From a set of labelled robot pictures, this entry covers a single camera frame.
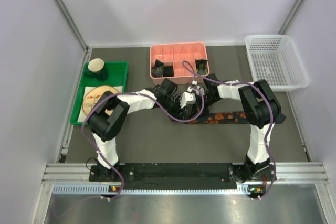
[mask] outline cup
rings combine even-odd
[[[86,76],[96,78],[98,81],[106,81],[109,74],[102,59],[94,59],[89,62],[88,70],[84,73]]]

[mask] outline mug handle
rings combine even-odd
[[[86,75],[87,77],[94,77],[95,74],[87,69],[87,70],[85,70],[84,75]]]

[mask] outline table surface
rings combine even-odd
[[[245,46],[206,47],[210,72],[218,80],[252,81]],[[99,48],[91,59],[127,61],[127,91],[153,87],[149,76],[149,47]],[[187,85],[179,85],[184,91]],[[275,125],[270,149],[277,162],[306,162],[302,141],[285,92],[276,92],[283,124]],[[210,107],[211,112],[243,110],[239,101],[223,99]],[[249,148],[250,126],[239,124],[185,125],[175,123],[160,109],[129,114],[117,136],[117,153],[122,163],[230,163],[243,162]],[[66,157],[67,163],[85,163],[97,157],[93,147],[74,126]]]

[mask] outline mug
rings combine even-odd
[[[86,76],[94,77],[98,81],[106,81],[109,74],[102,59],[94,59],[89,62],[88,70],[84,73]]]

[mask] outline wooden plate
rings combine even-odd
[[[109,85],[103,85],[92,89],[83,99],[82,108],[86,115],[90,113],[92,108],[96,105],[101,95],[106,91],[111,91],[113,94],[119,93],[117,89]]]

